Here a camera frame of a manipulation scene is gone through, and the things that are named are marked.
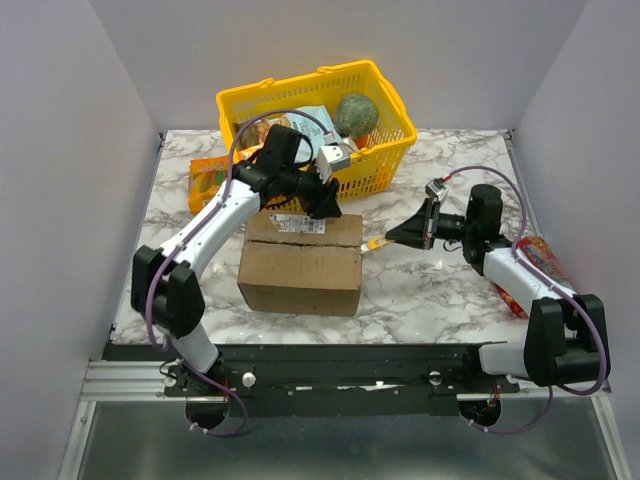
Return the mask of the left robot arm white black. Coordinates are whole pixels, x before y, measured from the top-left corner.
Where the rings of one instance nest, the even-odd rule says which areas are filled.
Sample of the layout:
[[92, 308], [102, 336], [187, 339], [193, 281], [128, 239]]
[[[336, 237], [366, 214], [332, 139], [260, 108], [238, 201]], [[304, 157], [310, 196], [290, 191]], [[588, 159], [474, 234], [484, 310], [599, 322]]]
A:
[[349, 152], [332, 132], [304, 163], [296, 160], [305, 136], [275, 125], [263, 146], [232, 164], [228, 178], [206, 207], [178, 234], [153, 249], [140, 247], [133, 257], [131, 306], [150, 333], [162, 332], [190, 368], [187, 382], [201, 395], [214, 393], [222, 380], [215, 365], [218, 348], [201, 319], [205, 301], [200, 277], [218, 250], [239, 227], [272, 199], [296, 199], [313, 219], [337, 218], [339, 182], [331, 163]]

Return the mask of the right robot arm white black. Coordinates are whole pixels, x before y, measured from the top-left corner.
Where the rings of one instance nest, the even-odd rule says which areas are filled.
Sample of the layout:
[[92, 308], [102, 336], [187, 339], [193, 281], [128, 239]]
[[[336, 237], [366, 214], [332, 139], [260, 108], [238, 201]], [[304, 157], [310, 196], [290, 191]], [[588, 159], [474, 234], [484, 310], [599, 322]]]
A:
[[479, 357], [464, 362], [462, 384], [480, 392], [496, 375], [511, 375], [542, 387], [588, 381], [601, 386], [610, 372], [601, 300], [577, 294], [515, 251], [500, 232], [503, 201], [498, 188], [473, 186], [464, 215], [442, 212], [442, 180], [432, 181], [426, 191], [419, 210], [389, 230], [386, 239], [422, 250], [437, 240], [460, 243], [465, 261], [504, 290], [528, 318], [523, 342], [484, 344]]

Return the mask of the brown cardboard express box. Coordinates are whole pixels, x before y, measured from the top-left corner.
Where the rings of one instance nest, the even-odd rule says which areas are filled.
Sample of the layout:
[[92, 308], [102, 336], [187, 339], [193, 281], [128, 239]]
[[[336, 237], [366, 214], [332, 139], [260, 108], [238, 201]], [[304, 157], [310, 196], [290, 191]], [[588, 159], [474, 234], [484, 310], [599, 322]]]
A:
[[261, 212], [246, 226], [237, 284], [253, 311], [353, 317], [362, 291], [363, 218]]

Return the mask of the yellow utility knife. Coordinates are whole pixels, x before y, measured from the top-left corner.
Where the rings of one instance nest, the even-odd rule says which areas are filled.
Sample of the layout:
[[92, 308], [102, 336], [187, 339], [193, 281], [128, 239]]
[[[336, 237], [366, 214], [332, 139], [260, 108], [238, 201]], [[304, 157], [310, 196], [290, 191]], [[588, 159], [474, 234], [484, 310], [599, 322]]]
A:
[[387, 245], [390, 245], [390, 244], [393, 244], [393, 243], [394, 243], [393, 240], [388, 240], [384, 236], [371, 238], [371, 239], [365, 241], [361, 245], [361, 252], [362, 253], [368, 253], [368, 252], [383, 248], [383, 247], [385, 247]]

